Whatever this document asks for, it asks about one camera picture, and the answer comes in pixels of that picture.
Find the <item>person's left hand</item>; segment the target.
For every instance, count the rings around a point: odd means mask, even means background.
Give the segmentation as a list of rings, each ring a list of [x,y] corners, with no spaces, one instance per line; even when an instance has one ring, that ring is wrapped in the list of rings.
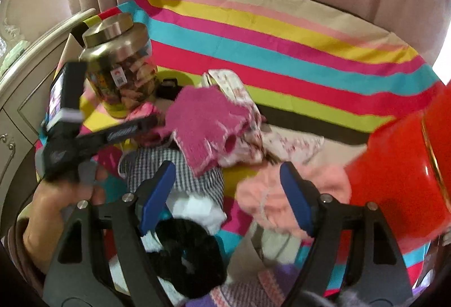
[[[60,236],[65,227],[62,211],[86,200],[94,205],[105,202],[105,190],[100,185],[58,180],[42,180],[33,194],[21,241],[33,269],[47,274]]]

